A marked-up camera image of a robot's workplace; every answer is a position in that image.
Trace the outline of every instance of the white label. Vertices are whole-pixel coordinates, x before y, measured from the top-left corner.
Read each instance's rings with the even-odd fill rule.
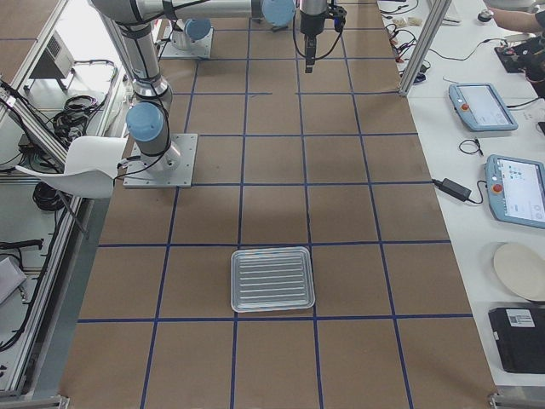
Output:
[[[529,309],[508,309],[509,324],[511,326],[521,326],[525,328],[534,328],[534,320],[531,318]]]

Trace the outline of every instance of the blue tablet frame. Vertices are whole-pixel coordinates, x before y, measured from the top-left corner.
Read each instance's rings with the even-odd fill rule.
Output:
[[[502,113],[505,116],[505,119],[508,121],[508,124],[504,125],[482,125],[478,124],[475,116],[471,112],[471,107],[467,110],[462,109],[463,104],[467,104],[466,98],[463,95],[463,88],[467,87],[486,87],[490,91],[490,95],[498,103],[499,107],[502,109]],[[513,115],[506,107],[501,96],[497,93],[494,85],[489,83],[473,83],[473,84],[452,84],[449,86],[449,97],[454,105],[455,111],[458,113],[463,123],[468,126],[468,128],[475,132],[482,132],[487,130],[516,130],[519,127],[517,121],[514,119]]]
[[[494,185],[502,185],[503,179],[502,172],[498,166],[498,159],[511,160],[513,162],[519,162],[521,164],[534,164],[539,169],[539,177],[541,182],[541,193],[542,198],[545,193],[545,166],[541,162],[535,160],[521,159],[521,158],[510,158],[509,156],[499,156],[491,155],[486,160],[485,174],[486,174],[486,186],[488,192],[488,200],[490,203],[490,209],[494,217],[501,222],[509,222],[515,224],[522,224],[524,226],[531,226],[534,228],[545,228],[545,213],[543,216],[543,222],[537,220],[522,219],[519,217],[512,217],[506,214],[506,202],[505,202],[505,193],[503,189],[501,192],[496,193],[493,190]]]

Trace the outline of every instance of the black box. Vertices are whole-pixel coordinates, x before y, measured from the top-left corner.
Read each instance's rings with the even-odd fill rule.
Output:
[[[545,373],[545,309],[496,308],[488,316],[503,369]]]

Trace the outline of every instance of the tablet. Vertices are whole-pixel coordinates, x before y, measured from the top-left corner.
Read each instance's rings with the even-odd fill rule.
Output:
[[[491,155],[485,166],[490,208],[494,217],[545,228],[545,167],[540,162]]]
[[[449,97],[460,119],[472,131],[519,127],[492,84],[452,84]]]

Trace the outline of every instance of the ribbed tray surface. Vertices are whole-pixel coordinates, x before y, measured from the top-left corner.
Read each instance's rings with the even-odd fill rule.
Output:
[[[310,308],[314,304],[310,254],[304,247],[235,251],[231,305],[239,313]]]

